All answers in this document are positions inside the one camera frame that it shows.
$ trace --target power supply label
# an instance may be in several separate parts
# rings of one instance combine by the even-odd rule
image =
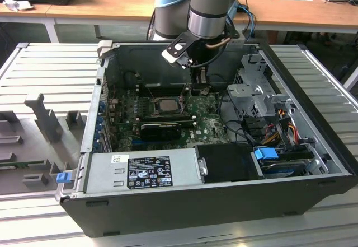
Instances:
[[[128,159],[129,189],[171,187],[172,168],[169,156]]]

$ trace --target blue clip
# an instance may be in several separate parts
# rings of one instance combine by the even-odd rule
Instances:
[[[274,148],[259,148],[255,150],[256,159],[278,159],[279,156]]]
[[[69,184],[71,182],[72,173],[59,173],[57,174],[56,183]]]

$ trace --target motherboard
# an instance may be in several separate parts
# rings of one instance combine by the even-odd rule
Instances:
[[[109,100],[109,121],[114,151],[193,148],[200,144],[230,142],[218,115],[215,93],[192,96],[170,91],[143,96],[138,89],[115,92]],[[165,129],[165,137],[159,135]]]

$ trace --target green circuit board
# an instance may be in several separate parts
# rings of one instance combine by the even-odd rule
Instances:
[[[109,108],[112,123],[114,151],[147,151],[178,148],[192,148],[197,144],[214,144],[229,142],[226,130],[216,113],[218,100],[214,94],[191,96],[187,94],[183,104],[185,114],[195,115],[196,125],[182,127],[180,139],[174,141],[144,142],[139,129],[146,116],[158,114],[153,100],[174,102],[178,96],[161,96],[160,98],[140,97],[134,90],[127,90],[122,95],[110,100]]]

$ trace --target wooden desk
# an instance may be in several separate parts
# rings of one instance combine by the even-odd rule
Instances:
[[[309,31],[356,33],[358,7],[348,3],[325,3],[324,0],[248,0],[256,15],[257,30]],[[148,26],[154,10],[154,0],[71,0],[67,6],[35,4],[34,10],[12,12],[0,8],[0,21],[43,23],[50,40],[58,43],[55,25]],[[247,24],[246,14],[238,13],[234,19],[238,29]]]
[[[256,15],[257,28],[267,30],[310,29],[317,32],[358,31],[358,7],[349,3],[333,3],[325,0],[247,0]],[[237,15],[235,22],[247,17]]]
[[[105,20],[149,20],[154,0],[71,0],[67,6],[52,5],[48,17]]]

